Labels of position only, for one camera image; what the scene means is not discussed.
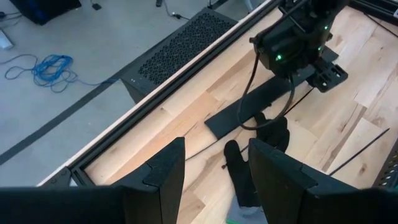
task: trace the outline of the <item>wooden floor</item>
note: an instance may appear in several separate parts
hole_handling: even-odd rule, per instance
[[[204,120],[236,101],[254,63],[254,37],[280,17],[270,13],[181,89],[86,168],[97,185],[112,184],[178,136],[185,136],[187,162],[178,223],[224,223],[234,194],[223,148],[236,139],[241,147],[255,132],[235,129],[217,141]],[[398,39],[358,11],[346,8],[336,18],[327,44],[340,54],[349,74],[340,86],[313,90],[288,115],[287,154],[330,172],[387,128],[391,130],[334,177],[358,188],[372,186],[398,137]],[[273,75],[262,65],[251,89]],[[311,89],[297,88],[295,100]],[[287,95],[265,110],[274,117]]]

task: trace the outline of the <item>wooden table surface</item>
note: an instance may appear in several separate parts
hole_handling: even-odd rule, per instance
[[[204,120],[242,95],[255,57],[248,40],[280,16],[277,9],[272,11],[99,156],[85,170],[93,182],[112,184],[184,136],[187,161],[178,223],[224,223],[234,194],[228,171],[221,168],[224,145],[235,139],[244,147],[255,132],[237,128],[217,141]],[[336,63],[349,77],[328,93],[311,91],[287,115],[287,154],[328,173],[391,128],[334,175],[357,188],[370,187],[398,137],[398,39],[348,7],[331,32],[334,37],[327,46],[340,55]],[[260,64],[251,89],[271,77]],[[309,90],[307,83],[298,86],[295,101]],[[266,116],[273,118],[287,98],[274,102],[264,111]],[[253,120],[246,124],[255,125]]]

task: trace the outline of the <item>gray floor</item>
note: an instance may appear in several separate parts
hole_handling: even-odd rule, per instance
[[[178,29],[185,21],[168,17],[153,1],[97,0],[102,9],[94,11],[89,0],[45,26],[23,18],[5,28],[15,43],[0,50],[0,62],[19,54],[43,59],[50,54],[74,58],[72,69],[86,82],[101,82],[123,68],[147,49]],[[192,17],[207,0],[167,0],[171,11]],[[9,1],[0,1],[0,11],[15,12]],[[229,0],[218,9],[233,19],[248,12],[243,0]],[[23,58],[0,66],[3,74],[11,65],[31,67]],[[0,78],[0,153],[39,129],[93,89],[73,84],[55,94],[33,84],[29,74],[8,81]],[[94,100],[24,149],[0,167],[0,186],[35,185],[90,142],[134,105],[121,82],[115,83]]]

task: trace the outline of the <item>blue cable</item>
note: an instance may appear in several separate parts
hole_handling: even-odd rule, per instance
[[[117,80],[108,79],[100,83],[87,83],[78,78],[78,75],[70,69],[73,63],[73,59],[67,55],[49,55],[42,62],[39,63],[39,58],[32,54],[22,54],[18,55],[12,59],[5,62],[0,62],[0,65],[5,65],[15,59],[21,57],[33,57],[35,59],[34,66],[32,68],[22,68],[20,66],[12,66],[4,74],[4,78],[7,80],[17,79],[24,72],[31,72],[33,74],[33,82],[37,86],[50,88],[54,93],[61,93],[67,89],[68,85],[75,82],[80,82],[88,86],[98,86],[103,83],[114,83]],[[20,70],[20,72],[11,77],[9,73],[15,69]],[[66,83],[63,88],[56,90],[54,87],[60,83]]]

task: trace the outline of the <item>black cloth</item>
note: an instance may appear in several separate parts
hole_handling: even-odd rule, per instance
[[[255,115],[257,125],[268,122],[264,114]],[[275,123],[258,129],[257,138],[276,149],[285,152],[289,145],[290,132],[287,129],[287,119],[282,117]],[[256,188],[253,184],[249,162],[243,160],[238,143],[235,140],[226,143],[224,156],[229,175],[234,185],[236,197],[241,207],[260,207]]]

